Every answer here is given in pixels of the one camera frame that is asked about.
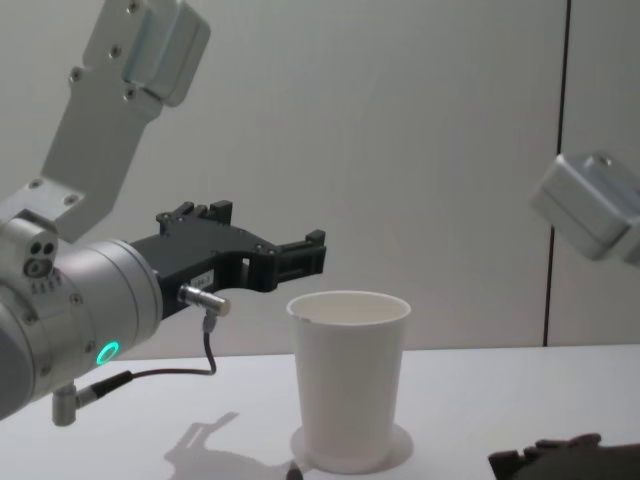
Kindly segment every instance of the white paper cup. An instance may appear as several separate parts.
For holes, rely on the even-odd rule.
[[[315,467],[367,473],[391,451],[405,320],[404,300],[336,291],[287,305],[305,450]]]

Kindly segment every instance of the table surface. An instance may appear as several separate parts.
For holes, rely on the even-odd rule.
[[[79,386],[124,369],[205,365],[113,362]],[[370,477],[489,480],[487,455],[541,438],[638,442],[638,365],[640,346],[407,352],[396,423],[412,451],[405,437],[396,463],[409,458]],[[293,357],[221,358],[218,368],[213,378],[136,380],[64,429],[51,425],[49,398],[30,405],[0,423],[0,478],[282,479],[299,450]]]

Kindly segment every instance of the bolt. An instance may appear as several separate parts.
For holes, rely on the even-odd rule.
[[[78,201],[78,196],[75,195],[75,194],[72,194],[72,195],[68,195],[68,196],[65,197],[64,204],[65,205],[73,205],[77,201]]]
[[[120,54],[122,54],[122,47],[120,47],[120,45],[114,45],[111,47],[111,50],[109,50],[109,56],[111,58],[118,58]]]
[[[22,271],[29,278],[43,277],[51,271],[52,264],[49,260],[27,260]]]
[[[126,101],[129,100],[133,100],[134,98],[136,98],[136,91],[133,88],[127,88],[127,90],[124,92],[124,99]]]
[[[72,305],[82,305],[82,295],[80,295],[79,293],[72,293],[71,295],[69,295],[69,302]]]
[[[69,75],[70,82],[77,82],[82,78],[82,69],[80,67],[73,67],[71,69],[71,74]]]

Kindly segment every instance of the cup base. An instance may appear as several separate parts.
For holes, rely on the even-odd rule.
[[[306,467],[305,469],[317,469],[329,473],[354,475],[382,473],[399,467],[413,455],[413,440],[411,436],[398,425],[394,425],[391,450],[389,454],[380,459],[344,458],[313,455],[306,448],[302,427],[296,430],[291,437],[291,451],[296,462]]]

